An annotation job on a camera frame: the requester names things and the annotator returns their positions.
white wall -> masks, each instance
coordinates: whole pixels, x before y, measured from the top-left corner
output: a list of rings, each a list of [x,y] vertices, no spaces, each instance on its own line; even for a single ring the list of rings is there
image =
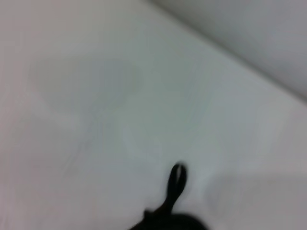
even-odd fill
[[[307,98],[305,0],[153,0]]]
[[[150,5],[2,1],[0,31],[0,229],[128,229],[177,160],[176,210],[306,224],[306,106]]]

white ceiling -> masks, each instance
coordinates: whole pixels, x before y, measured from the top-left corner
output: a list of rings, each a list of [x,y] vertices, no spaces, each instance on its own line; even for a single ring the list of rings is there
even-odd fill
[[[307,98],[307,1],[154,1],[286,88]]]

black loop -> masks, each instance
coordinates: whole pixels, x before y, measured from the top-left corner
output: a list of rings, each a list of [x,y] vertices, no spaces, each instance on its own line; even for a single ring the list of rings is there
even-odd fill
[[[170,214],[175,202],[181,195],[187,182],[187,168],[182,163],[177,163],[172,168],[168,179],[165,202],[153,212],[153,215]]]

black fabric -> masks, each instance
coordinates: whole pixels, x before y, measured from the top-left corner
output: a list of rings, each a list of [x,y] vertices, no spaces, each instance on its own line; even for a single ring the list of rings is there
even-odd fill
[[[172,209],[187,182],[187,168],[177,163],[168,179],[166,199],[155,211],[144,211],[143,220],[130,230],[208,230],[195,217],[188,214],[172,214]]]

gray surface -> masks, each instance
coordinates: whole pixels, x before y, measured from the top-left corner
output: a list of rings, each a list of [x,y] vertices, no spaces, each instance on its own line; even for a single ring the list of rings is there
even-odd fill
[[[153,0],[201,34],[307,98],[307,16],[301,0]]]
[[[0,31],[0,230],[126,230],[178,160],[175,211],[307,226],[307,107],[152,5],[0,1]]]

